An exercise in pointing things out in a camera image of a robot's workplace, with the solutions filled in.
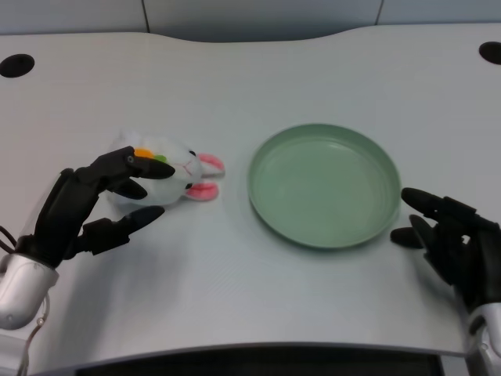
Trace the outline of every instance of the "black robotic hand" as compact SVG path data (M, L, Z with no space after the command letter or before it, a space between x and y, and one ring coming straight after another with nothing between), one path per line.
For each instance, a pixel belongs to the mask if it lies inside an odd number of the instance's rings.
M97 158L90 166L63 170L38 216L33 234L22 236L15 253L55 269L78 252L94 255L129 242L128 235L164 213L150 206L126 215L118 222L100 219L84 225L99 194L104 190L132 199L144 198L146 191L131 177L166 179L175 173L169 164L136 157L129 146ZM83 225L83 234L78 236Z
M470 313L484 304L501 302L499 224L450 197L404 188L402 199L437 224L431 227L411 215L412 227L393 230L391 240L407 248L426 248L425 259L459 290Z

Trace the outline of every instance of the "black grommet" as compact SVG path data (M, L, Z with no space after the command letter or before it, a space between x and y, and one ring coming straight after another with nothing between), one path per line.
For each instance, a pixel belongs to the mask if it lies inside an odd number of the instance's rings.
M24 76L34 67L34 59L30 55L19 54L9 56L0 63L0 75L7 78Z
M478 49L480 56L488 62L501 65L501 43L486 42Z

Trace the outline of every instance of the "robotic hand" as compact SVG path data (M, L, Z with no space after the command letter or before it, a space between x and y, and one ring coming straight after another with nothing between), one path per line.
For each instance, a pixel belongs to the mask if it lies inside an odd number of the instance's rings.
M391 240L407 248L426 248L424 258L454 286L469 314L472 375L501 375L501 230L473 209L449 197L405 188L402 199L437 224L418 215L412 227L391 232Z
M18 241L7 236L15 249L0 242L9 253L0 261L0 328L18 329L33 320L47 291L56 284L56 267L63 260L78 252L97 255L126 244L131 233L164 213L162 207L150 206L118 222L104 218L83 225L100 193L109 190L141 199L147 193L131 177L166 179L174 173L175 169L164 162L136 157L130 146L105 154L77 171L63 170L43 204L34 232Z

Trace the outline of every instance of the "bunny face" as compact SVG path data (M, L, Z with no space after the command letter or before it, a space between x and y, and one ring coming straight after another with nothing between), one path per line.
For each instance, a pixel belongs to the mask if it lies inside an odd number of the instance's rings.
M136 132L122 132L114 142L113 150L132 146L138 157L154 158L175 168L175 174L163 180L134 179L147 192L142 200L130 201L143 205L167 205L181 196L207 201L218 196L215 183L201 183L203 177L224 173L223 163L210 154L197 154L177 141L164 137L141 136ZM129 201L114 197L116 201Z

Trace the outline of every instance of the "green patch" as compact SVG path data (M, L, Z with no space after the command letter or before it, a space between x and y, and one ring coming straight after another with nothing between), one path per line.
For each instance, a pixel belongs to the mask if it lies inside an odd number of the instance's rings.
M162 154L157 154L153 158L155 158L157 161L167 163L167 157Z

